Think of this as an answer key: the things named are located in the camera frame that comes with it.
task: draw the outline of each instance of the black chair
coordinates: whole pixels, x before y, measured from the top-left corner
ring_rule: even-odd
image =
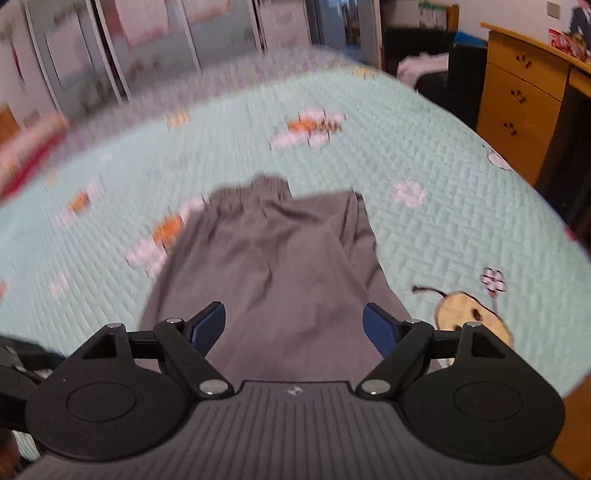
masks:
[[[449,71],[424,75],[418,92],[476,129],[486,73],[486,47],[454,42],[456,32],[435,28],[388,27],[384,31],[386,70],[396,75],[406,57],[449,53]]]

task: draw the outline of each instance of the light switch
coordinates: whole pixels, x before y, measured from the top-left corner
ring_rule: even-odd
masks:
[[[547,2],[548,16],[560,20],[560,5],[553,2]]]

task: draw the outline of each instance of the drawer handle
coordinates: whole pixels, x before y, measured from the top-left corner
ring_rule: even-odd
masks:
[[[521,90],[511,90],[511,96],[517,101],[520,105],[525,103],[525,97],[521,93]]]
[[[521,56],[517,55],[517,56],[515,56],[515,59],[516,59],[517,63],[519,63],[519,65],[521,65],[526,70],[531,67],[531,62],[527,59],[526,55],[521,55]]]
[[[507,130],[512,137],[517,135],[517,130],[515,130],[515,125],[513,125],[512,123],[508,123],[508,124],[503,124],[503,127],[505,127],[505,130]]]

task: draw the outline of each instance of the pink pillow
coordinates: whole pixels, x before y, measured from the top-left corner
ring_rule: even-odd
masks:
[[[0,196],[23,170],[27,170],[29,163],[37,159],[36,154],[68,126],[66,117],[54,112],[0,147]]]
[[[54,148],[65,139],[65,137],[65,133],[59,133],[55,138],[52,138],[45,145],[42,145],[39,151],[37,151],[31,157],[31,161],[27,164],[27,166],[20,170],[17,176],[12,179],[12,182],[7,185],[4,193],[0,193],[0,199],[18,192],[30,180],[32,180],[35,177],[37,170],[39,170],[39,167],[43,164]]]

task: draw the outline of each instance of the light blue quilt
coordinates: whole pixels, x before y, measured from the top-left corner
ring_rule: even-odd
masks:
[[[201,195],[265,173],[294,196],[362,194],[390,287],[414,317],[433,323],[441,299],[414,284],[464,291],[498,310],[515,350],[561,394],[589,370],[585,255],[448,113],[352,67],[187,108],[79,155],[0,209],[0,332],[69,354],[105,323],[135,329],[165,244]]]

